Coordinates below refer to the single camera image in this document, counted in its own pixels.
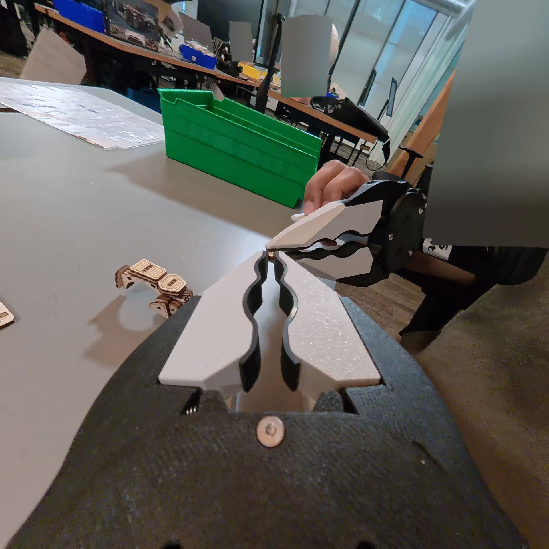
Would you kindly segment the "black bag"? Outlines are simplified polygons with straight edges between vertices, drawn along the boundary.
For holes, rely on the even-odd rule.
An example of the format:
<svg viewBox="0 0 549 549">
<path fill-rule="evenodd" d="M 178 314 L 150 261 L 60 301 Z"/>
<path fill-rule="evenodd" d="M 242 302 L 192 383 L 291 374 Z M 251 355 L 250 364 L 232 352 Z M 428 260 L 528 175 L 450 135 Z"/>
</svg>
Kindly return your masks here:
<svg viewBox="0 0 549 549">
<path fill-rule="evenodd" d="M 312 97 L 310 105 L 334 120 L 370 134 L 382 143 L 390 140 L 388 131 L 381 122 L 348 98 Z"/>
</svg>

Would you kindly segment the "person's black pants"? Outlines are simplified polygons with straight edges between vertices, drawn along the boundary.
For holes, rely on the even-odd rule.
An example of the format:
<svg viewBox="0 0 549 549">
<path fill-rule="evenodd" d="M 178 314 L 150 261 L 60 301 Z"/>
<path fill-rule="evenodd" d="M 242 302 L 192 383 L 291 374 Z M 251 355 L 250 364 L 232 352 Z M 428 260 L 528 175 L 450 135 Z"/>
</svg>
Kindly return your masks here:
<svg viewBox="0 0 549 549">
<path fill-rule="evenodd" d="M 439 333 L 496 285 L 519 285 L 534 278 L 548 250 L 538 247 L 454 246 L 448 260 L 415 251 L 397 275 L 424 294 L 404 337 L 416 332 Z"/>
</svg>

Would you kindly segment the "blue crate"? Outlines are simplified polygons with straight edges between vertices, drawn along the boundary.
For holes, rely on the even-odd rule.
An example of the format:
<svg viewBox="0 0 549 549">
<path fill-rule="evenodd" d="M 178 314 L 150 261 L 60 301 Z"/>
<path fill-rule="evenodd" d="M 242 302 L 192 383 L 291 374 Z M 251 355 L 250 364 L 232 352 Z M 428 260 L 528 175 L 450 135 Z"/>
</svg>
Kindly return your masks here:
<svg viewBox="0 0 549 549">
<path fill-rule="evenodd" d="M 161 114 L 160 95 L 156 88 L 141 87 L 139 89 L 134 89 L 128 87 L 126 89 L 126 96 L 136 103 Z"/>
</svg>

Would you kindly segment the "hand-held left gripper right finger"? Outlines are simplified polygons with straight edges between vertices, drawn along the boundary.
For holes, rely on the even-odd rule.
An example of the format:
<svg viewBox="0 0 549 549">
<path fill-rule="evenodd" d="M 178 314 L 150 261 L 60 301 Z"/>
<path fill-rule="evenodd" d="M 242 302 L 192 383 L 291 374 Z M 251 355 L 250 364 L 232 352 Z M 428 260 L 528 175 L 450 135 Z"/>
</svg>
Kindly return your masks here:
<svg viewBox="0 0 549 549">
<path fill-rule="evenodd" d="M 378 386 L 382 376 L 337 292 L 283 252 L 273 262 L 288 389 L 317 402 L 325 392 Z"/>
</svg>

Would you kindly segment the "wooden beam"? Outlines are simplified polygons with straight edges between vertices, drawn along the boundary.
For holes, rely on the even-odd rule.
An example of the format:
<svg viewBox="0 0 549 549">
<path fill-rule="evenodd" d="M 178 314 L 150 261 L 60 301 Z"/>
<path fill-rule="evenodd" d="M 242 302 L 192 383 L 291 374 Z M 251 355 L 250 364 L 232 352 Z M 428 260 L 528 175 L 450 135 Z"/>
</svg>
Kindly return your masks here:
<svg viewBox="0 0 549 549">
<path fill-rule="evenodd" d="M 436 148 L 433 143 L 440 134 L 443 125 L 449 94 L 456 71 L 456 69 L 453 71 L 449 80 L 427 111 L 425 117 L 423 117 L 418 128 L 413 134 L 410 134 L 409 140 L 404 144 L 404 147 L 408 147 L 423 156 L 422 159 L 418 158 L 415 160 L 413 166 L 410 167 L 407 173 L 408 180 L 412 183 L 415 183 L 418 180 L 420 172 L 426 164 L 434 159 Z"/>
</svg>

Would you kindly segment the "grey desk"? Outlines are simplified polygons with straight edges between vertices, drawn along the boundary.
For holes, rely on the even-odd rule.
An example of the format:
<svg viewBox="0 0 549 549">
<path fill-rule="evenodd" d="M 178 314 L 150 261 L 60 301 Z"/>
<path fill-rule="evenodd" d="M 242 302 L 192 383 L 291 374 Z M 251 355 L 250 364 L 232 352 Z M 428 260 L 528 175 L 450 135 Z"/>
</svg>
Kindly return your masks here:
<svg viewBox="0 0 549 549">
<path fill-rule="evenodd" d="M 115 288 L 146 258 L 201 294 L 293 211 L 166 157 L 104 150 L 1 115 L 1 548 L 58 473 L 126 358 L 164 322 L 153 291 Z"/>
</svg>

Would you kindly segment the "person's right hand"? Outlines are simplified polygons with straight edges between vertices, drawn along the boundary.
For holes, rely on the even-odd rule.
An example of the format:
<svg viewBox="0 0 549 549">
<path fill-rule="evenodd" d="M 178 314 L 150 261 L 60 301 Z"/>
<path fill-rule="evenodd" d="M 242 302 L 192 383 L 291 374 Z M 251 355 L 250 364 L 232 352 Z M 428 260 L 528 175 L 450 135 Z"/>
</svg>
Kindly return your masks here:
<svg viewBox="0 0 549 549">
<path fill-rule="evenodd" d="M 338 160 L 326 162 L 307 182 L 304 191 L 304 215 L 310 215 L 330 202 L 352 196 L 370 178 L 359 168 Z"/>
</svg>

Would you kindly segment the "long wooden workbench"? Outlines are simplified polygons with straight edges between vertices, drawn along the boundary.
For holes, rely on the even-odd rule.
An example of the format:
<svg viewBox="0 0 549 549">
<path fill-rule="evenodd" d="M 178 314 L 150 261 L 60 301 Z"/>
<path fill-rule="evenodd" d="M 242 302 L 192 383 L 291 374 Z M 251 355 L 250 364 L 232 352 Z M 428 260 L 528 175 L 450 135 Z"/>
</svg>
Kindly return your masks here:
<svg viewBox="0 0 549 549">
<path fill-rule="evenodd" d="M 258 88 L 260 86 L 260 83 L 254 79 L 242 79 L 241 77 L 232 77 L 224 72 L 221 72 L 219 70 L 210 70 L 205 67 L 201 67 L 199 65 L 189 63 L 187 61 L 184 61 L 182 59 L 177 59 L 170 55 L 165 55 L 161 52 L 157 51 L 150 51 L 142 47 L 138 47 L 136 45 L 120 41 L 118 39 L 109 37 L 108 35 L 104 33 L 100 33 L 94 30 L 91 30 L 85 26 L 82 26 L 70 19 L 67 19 L 59 14 L 58 10 L 52 9 L 49 6 L 41 5 L 38 3 L 34 4 L 35 9 L 42 15 L 47 16 L 48 18 L 60 23 L 64 24 L 65 26 L 71 28 L 73 31 L 78 31 L 79 33 L 84 34 L 87 38 L 95 39 L 98 42 L 101 42 L 103 44 L 106 44 L 110 47 L 113 47 L 119 51 L 124 51 L 128 54 L 133 54 L 136 56 L 139 56 L 141 58 L 147 58 L 159 62 L 168 63 L 169 65 L 179 67 L 181 69 L 185 69 L 187 71 L 190 71 L 192 73 L 200 73 L 202 75 L 205 75 L 207 77 L 211 77 L 213 79 L 216 79 L 216 81 L 224 80 L 224 81 L 230 81 L 233 83 L 237 83 L 240 85 L 246 85 L 251 86 L 254 88 Z M 341 121 L 335 120 L 332 117 L 315 110 L 309 105 L 300 103 L 296 100 L 293 100 L 291 98 L 283 98 L 280 93 L 274 89 L 269 89 L 268 96 L 272 98 L 273 100 L 277 100 L 278 102 L 284 103 L 290 107 L 292 107 L 295 110 L 298 110 L 300 112 L 305 113 L 307 116 L 311 118 L 315 118 L 318 120 L 318 122 L 315 123 L 317 127 L 320 127 L 320 123 L 324 123 L 328 125 L 330 128 L 337 128 L 338 131 L 341 131 L 345 134 L 353 135 L 359 139 L 365 140 L 370 143 L 374 143 L 377 138 L 367 132 L 361 131 L 360 129 L 357 129 L 355 127 L 352 127 L 350 125 L 347 125 Z"/>
</svg>

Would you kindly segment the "small blue parts bin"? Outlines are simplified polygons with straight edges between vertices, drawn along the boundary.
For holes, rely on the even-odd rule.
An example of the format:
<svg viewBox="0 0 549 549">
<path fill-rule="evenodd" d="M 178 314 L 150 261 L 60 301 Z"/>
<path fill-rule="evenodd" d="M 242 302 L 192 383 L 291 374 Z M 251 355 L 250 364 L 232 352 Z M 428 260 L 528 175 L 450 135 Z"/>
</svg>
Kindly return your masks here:
<svg viewBox="0 0 549 549">
<path fill-rule="evenodd" d="M 179 52 L 182 59 L 198 65 L 202 68 L 215 70 L 217 65 L 217 57 L 206 46 L 197 41 L 183 41 L 180 44 Z"/>
</svg>

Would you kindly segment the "person's brown shirt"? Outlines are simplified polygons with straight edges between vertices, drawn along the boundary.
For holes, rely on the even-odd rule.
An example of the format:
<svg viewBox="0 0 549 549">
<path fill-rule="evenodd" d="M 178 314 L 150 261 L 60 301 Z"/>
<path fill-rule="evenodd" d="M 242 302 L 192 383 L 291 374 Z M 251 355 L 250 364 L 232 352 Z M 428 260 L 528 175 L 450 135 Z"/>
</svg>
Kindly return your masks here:
<svg viewBox="0 0 549 549">
<path fill-rule="evenodd" d="M 548 548 L 548 258 L 459 313 L 417 361 L 500 506 Z"/>
</svg>

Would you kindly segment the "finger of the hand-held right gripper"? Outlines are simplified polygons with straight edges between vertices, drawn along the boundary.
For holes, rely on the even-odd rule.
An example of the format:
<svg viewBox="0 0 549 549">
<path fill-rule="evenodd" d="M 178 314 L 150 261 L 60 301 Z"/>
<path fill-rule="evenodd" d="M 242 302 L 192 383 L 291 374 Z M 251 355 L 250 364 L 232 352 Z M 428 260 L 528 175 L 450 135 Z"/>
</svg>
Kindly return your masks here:
<svg viewBox="0 0 549 549">
<path fill-rule="evenodd" d="M 336 246 L 315 245 L 306 249 L 283 251 L 285 277 L 321 278 L 332 282 L 369 274 L 373 256 L 366 245 L 347 242 Z"/>
<path fill-rule="evenodd" d="M 265 248 L 301 250 L 321 240 L 336 240 L 346 233 L 368 235 L 381 218 L 382 206 L 381 200 L 357 205 L 330 202 L 281 231 Z"/>
</svg>

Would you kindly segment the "printed model kit box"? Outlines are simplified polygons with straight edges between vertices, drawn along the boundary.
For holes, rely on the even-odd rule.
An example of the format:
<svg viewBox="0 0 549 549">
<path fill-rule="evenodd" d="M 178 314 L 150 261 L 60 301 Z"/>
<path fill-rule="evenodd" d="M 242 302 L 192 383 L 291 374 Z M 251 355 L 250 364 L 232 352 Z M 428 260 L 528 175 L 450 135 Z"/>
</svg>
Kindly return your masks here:
<svg viewBox="0 0 549 549">
<path fill-rule="evenodd" d="M 159 10 L 146 1 L 104 1 L 108 34 L 127 43 L 158 51 Z"/>
</svg>

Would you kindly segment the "printed paper sheet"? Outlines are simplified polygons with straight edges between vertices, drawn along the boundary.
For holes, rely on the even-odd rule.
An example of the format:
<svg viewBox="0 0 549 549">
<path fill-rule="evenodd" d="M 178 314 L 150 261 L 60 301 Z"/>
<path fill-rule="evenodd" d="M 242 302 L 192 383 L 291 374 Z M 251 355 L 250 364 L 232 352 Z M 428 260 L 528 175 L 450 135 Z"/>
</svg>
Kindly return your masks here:
<svg viewBox="0 0 549 549">
<path fill-rule="evenodd" d="M 106 150 L 165 141 L 160 124 L 76 88 L 1 83 L 1 103 Z"/>
</svg>

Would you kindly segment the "black office chair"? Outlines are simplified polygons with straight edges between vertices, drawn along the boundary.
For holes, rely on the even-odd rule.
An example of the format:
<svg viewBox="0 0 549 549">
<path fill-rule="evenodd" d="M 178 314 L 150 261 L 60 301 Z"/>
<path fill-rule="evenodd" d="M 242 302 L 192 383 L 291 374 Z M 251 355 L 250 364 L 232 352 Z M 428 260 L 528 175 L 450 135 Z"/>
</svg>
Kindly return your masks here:
<svg viewBox="0 0 549 549">
<path fill-rule="evenodd" d="M 425 168 L 421 172 L 417 181 L 413 184 L 411 182 L 411 179 L 408 178 L 408 173 L 410 172 L 413 163 L 418 159 L 419 160 L 424 159 L 424 156 L 421 153 L 418 153 L 417 151 L 409 147 L 399 146 L 399 149 L 407 153 L 408 158 L 406 160 L 405 167 L 402 171 L 402 174 L 400 176 L 389 174 L 391 176 L 389 178 L 389 181 L 409 183 L 410 185 L 413 185 L 416 190 L 420 191 L 421 194 L 426 199 L 428 199 L 430 183 L 431 183 L 431 178 L 432 178 L 433 168 L 434 168 L 433 164 L 426 164 Z"/>
</svg>

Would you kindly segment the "wooden model arm piece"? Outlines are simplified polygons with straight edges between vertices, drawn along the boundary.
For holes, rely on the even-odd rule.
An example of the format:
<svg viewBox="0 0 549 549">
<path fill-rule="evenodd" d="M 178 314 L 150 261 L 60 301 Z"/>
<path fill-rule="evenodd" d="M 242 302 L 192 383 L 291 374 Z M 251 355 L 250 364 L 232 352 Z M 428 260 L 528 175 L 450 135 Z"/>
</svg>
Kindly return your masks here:
<svg viewBox="0 0 549 549">
<path fill-rule="evenodd" d="M 151 287 L 157 293 L 149 304 L 157 315 L 169 319 L 193 296 L 187 282 L 149 260 L 142 259 L 134 265 L 124 265 L 115 272 L 115 286 L 128 289 L 137 282 Z"/>
</svg>

